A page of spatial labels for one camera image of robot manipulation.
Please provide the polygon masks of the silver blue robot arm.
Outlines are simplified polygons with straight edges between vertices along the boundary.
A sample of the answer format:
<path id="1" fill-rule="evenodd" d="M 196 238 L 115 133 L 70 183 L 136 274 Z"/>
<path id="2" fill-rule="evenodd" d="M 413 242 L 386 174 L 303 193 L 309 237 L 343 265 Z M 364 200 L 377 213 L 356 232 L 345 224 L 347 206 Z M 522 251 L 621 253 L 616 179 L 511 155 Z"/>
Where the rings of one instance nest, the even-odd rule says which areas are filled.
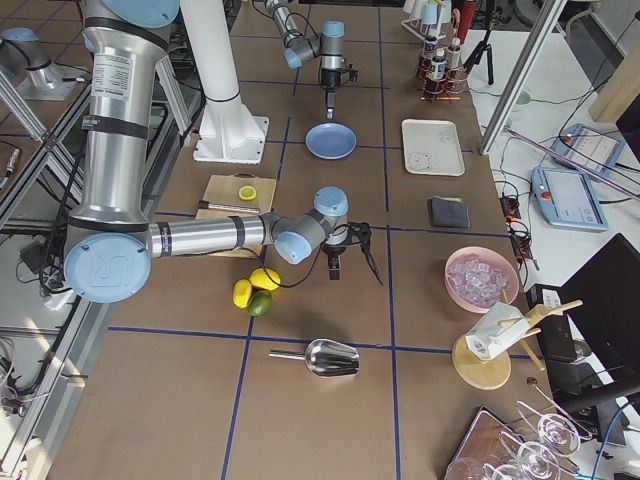
<path id="1" fill-rule="evenodd" d="M 268 119 L 244 105 L 224 7 L 219 1 L 90 1 L 84 34 L 94 50 L 91 100 L 82 127 L 82 198 L 69 214 L 63 260 L 72 290 L 96 303 L 136 294 L 155 258 L 273 245 L 296 265 L 312 253 L 336 261 L 350 245 L 370 250 L 368 224 L 348 220 L 348 199 L 320 189 L 312 208 L 290 219 L 266 212 L 213 220 L 151 223 L 141 209 L 144 163 L 157 65 L 170 27 L 182 18 L 203 89 L 199 161 L 257 164 Z"/>
<path id="2" fill-rule="evenodd" d="M 305 21 L 311 29 L 311 35 L 306 35 L 295 23 L 298 13 L 290 9 L 289 1 L 266 1 L 265 8 L 283 40 L 284 58 L 290 69 L 300 69 L 312 60 L 319 60 L 317 83 L 324 91 L 326 117 L 332 119 L 338 89 L 348 82 L 356 82 L 359 75 L 343 55 L 344 23 L 326 21 L 317 33 Z"/>

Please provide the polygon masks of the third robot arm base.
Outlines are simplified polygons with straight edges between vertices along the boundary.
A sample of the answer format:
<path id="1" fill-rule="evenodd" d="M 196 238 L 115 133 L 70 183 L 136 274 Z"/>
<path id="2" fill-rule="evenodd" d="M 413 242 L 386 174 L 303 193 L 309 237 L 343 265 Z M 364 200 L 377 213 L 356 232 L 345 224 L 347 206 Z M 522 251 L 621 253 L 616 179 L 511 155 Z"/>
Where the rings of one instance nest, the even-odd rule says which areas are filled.
<path id="1" fill-rule="evenodd" d="M 1 32 L 1 72 L 17 86 L 25 100 L 64 101 L 77 84 L 88 80 L 83 67 L 55 63 L 36 33 L 26 27 Z"/>

